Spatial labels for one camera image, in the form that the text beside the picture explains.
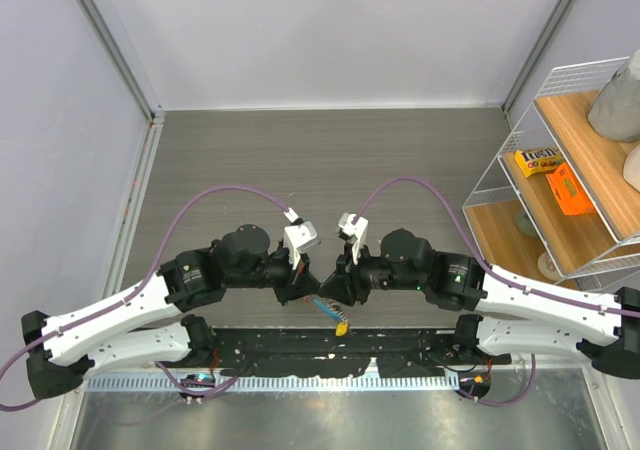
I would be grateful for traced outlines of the large silver keyring with keys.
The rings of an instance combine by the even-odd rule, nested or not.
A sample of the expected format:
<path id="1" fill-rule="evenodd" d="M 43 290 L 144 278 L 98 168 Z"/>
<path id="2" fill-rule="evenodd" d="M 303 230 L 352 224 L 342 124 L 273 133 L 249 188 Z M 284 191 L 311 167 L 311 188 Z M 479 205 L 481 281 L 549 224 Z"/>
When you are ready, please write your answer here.
<path id="1" fill-rule="evenodd" d="M 319 297 L 315 297 L 313 302 L 322 312 L 335 321 L 335 335 L 337 337 L 344 337 L 348 334 L 350 329 L 349 321 L 338 303 Z"/>

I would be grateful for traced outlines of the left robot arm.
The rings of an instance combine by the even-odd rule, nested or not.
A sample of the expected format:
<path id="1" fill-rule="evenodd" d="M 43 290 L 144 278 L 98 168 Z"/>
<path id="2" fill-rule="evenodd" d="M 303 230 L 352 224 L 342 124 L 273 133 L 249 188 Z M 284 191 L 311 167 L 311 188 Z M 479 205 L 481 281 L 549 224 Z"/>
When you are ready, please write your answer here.
<path id="1" fill-rule="evenodd" d="M 91 345 L 103 338 L 217 303 L 229 288 L 271 288 L 281 304 L 316 293 L 319 283 L 306 252 L 318 241 L 313 225 L 298 220 L 271 251 L 265 230 L 243 225 L 207 248 L 178 254 L 136 287 L 81 310 L 57 317 L 25 314 L 23 337 L 32 347 L 27 376 L 35 398 L 77 388 L 89 369 Z"/>

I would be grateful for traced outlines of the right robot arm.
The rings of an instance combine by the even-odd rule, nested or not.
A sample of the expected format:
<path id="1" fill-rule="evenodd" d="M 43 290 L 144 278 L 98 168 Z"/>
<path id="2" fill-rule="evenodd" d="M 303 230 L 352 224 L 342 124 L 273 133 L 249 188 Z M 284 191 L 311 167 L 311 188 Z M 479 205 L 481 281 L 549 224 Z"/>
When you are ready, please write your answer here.
<path id="1" fill-rule="evenodd" d="M 372 290 L 415 290 L 440 309 L 460 312 L 452 350 L 473 364 L 485 355 L 569 354 L 606 375 L 639 377 L 639 292 L 579 292 L 434 250 L 405 229 L 381 241 L 380 253 L 348 238 L 319 294 L 346 306 Z"/>

